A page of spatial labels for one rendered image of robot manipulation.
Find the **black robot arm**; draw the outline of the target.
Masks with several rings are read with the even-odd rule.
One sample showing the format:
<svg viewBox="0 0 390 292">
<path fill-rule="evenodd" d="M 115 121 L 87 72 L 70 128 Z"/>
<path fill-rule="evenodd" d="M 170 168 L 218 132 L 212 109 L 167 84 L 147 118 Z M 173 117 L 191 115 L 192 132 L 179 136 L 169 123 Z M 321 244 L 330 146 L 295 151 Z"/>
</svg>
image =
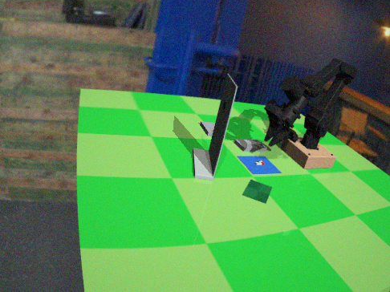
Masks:
<svg viewBox="0 0 390 292">
<path fill-rule="evenodd" d="M 327 133 L 327 114 L 344 86 L 351 83 L 356 75 L 357 70 L 354 66 L 343 60 L 333 59 L 317 74 L 308 75 L 301 80 L 293 75 L 282 81 L 281 87 L 290 99 L 289 103 L 294 104 L 302 112 L 306 105 L 311 107 L 311 100 L 306 95 L 316 98 L 322 92 L 323 85 L 335 76 L 334 82 L 320 104 L 317 107 L 312 106 L 305 116 L 304 128 L 307 130 L 303 140 L 299 141 L 305 148 L 319 150 L 317 148 L 319 139 Z"/>
</svg>

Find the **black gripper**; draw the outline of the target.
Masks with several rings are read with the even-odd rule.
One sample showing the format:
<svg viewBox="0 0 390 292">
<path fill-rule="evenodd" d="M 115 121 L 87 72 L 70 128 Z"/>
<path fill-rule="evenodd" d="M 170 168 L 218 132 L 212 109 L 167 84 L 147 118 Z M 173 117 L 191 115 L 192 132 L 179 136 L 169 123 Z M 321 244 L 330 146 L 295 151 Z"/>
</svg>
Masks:
<svg viewBox="0 0 390 292">
<path fill-rule="evenodd" d="M 268 116 L 270 124 L 264 139 L 264 141 L 267 142 L 274 136 L 269 142 L 269 146 L 278 144 L 287 139 L 292 142 L 296 142 L 299 139 L 299 136 L 293 129 L 293 123 L 296 119 L 301 119 L 301 111 L 292 103 L 284 103 L 283 106 L 283 110 L 273 105 L 272 103 L 268 103 L 264 107 L 267 113 L 274 114 L 272 117 Z"/>
</svg>

